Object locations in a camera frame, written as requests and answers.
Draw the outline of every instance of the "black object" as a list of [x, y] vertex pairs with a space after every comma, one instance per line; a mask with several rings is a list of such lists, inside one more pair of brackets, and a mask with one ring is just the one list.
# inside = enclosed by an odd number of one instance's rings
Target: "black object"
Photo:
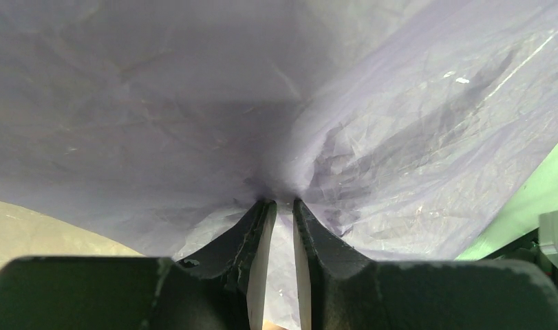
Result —
[[0, 330], [260, 329], [276, 204], [170, 258], [24, 257], [0, 271]]
[[376, 262], [294, 209], [303, 330], [558, 330], [558, 293], [523, 261]]
[[[170, 258], [24, 257], [0, 271], [0, 329], [260, 329], [276, 204]], [[558, 330], [558, 294], [521, 261], [385, 262], [295, 201], [303, 330]]]

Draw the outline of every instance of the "translucent plastic sheet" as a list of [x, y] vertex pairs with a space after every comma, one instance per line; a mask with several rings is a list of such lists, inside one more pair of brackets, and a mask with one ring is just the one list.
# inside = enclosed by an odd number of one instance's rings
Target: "translucent plastic sheet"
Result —
[[558, 1], [0, 0], [0, 200], [181, 257], [303, 197], [375, 259], [450, 259], [558, 141]]

